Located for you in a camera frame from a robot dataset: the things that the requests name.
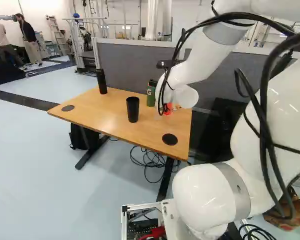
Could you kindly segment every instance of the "cubicle wall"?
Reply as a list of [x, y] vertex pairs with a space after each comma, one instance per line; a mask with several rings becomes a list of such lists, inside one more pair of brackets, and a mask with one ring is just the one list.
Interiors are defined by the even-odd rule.
[[[149, 79], [157, 80], [164, 73], [162, 69], [156, 68], [157, 62], [170, 59], [174, 51], [172, 47], [113, 43], [97, 45], [107, 85], [143, 94], [146, 93]], [[246, 102], [247, 99], [237, 93], [234, 69], [241, 68], [252, 87], [257, 90], [266, 57], [261, 54], [232, 52], [208, 79], [190, 85], [199, 93], [196, 107], [210, 109], [215, 98]], [[209, 64], [209, 56], [206, 62], [202, 62], [202, 68], [206, 64]]]

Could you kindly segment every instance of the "black bag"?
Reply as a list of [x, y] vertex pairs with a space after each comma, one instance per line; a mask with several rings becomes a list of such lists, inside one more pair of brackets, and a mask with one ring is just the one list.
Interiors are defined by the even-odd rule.
[[71, 123], [71, 132], [69, 132], [72, 149], [88, 150], [88, 148], [93, 149], [98, 146], [99, 143], [99, 132], [92, 131], [88, 128], [83, 127], [83, 131], [87, 138], [88, 146], [85, 143], [84, 136], [82, 134], [82, 129], [80, 126]]

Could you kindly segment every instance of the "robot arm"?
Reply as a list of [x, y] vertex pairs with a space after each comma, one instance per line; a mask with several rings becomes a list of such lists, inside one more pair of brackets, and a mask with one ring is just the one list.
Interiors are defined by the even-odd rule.
[[[213, 7], [218, 14], [246, 12], [300, 22], [300, 0], [293, 3], [290, 0], [216, 0]], [[252, 20], [236, 22], [255, 23]], [[198, 102], [199, 95], [195, 89], [187, 85], [209, 77], [236, 47], [249, 28], [249, 26], [236, 26], [224, 22], [200, 28], [188, 59], [171, 69], [168, 83], [174, 90], [165, 88], [164, 102], [174, 102], [183, 108], [193, 107]], [[155, 91], [157, 101], [163, 80], [164, 75], [160, 77]]]
[[[214, 8], [219, 14], [241, 11], [300, 22], [300, 0], [216, 0]], [[171, 69], [167, 80], [173, 90], [165, 88], [164, 102], [193, 107], [199, 96], [187, 84], [200, 82], [212, 74], [247, 30], [248, 27], [224, 22], [200, 30], [188, 59]], [[161, 76], [155, 93], [157, 100], [163, 80]], [[300, 60], [274, 77], [268, 89], [267, 120], [273, 141], [300, 150]], [[245, 112], [259, 132], [260, 122], [251, 102]], [[176, 174], [173, 197], [182, 220], [179, 223], [193, 234], [189, 239], [217, 239], [229, 222], [259, 215], [274, 206], [261, 171], [259, 141], [241, 117], [231, 136], [233, 159], [189, 166]], [[283, 149], [275, 152], [287, 186], [300, 173], [300, 155]], [[274, 171], [268, 172], [279, 198], [283, 193]]]

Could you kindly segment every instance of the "table top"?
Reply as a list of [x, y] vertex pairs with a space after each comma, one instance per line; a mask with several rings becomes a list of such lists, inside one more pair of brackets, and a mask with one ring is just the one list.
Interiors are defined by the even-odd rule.
[[[188, 160], [191, 109], [180, 108], [171, 115], [160, 116], [156, 107], [147, 106], [144, 94], [110, 87], [107, 91], [102, 95], [98, 87], [93, 88], [50, 109], [48, 114], [177, 160]], [[127, 114], [126, 99], [132, 96], [140, 99], [136, 123], [129, 122]], [[67, 105], [73, 105], [74, 109], [62, 111]], [[175, 135], [177, 144], [165, 144], [164, 134]]]

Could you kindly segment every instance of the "man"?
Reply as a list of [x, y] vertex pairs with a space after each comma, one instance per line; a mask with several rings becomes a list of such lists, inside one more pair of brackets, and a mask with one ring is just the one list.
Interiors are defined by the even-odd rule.
[[25, 17], [21, 13], [17, 13], [16, 19], [19, 22], [21, 32], [24, 39], [24, 47], [28, 53], [30, 61], [34, 64], [38, 61], [39, 67], [42, 66], [42, 59], [38, 48], [38, 41], [36, 38], [36, 33], [30, 23], [25, 21]]
[[23, 61], [18, 56], [17, 52], [14, 50], [12, 45], [9, 43], [7, 36], [6, 36], [6, 29], [5, 26], [3, 26], [0, 23], [0, 58], [3, 62], [6, 62], [6, 53], [9, 53], [17, 63], [19, 67], [22, 67], [22, 70], [25, 70]]

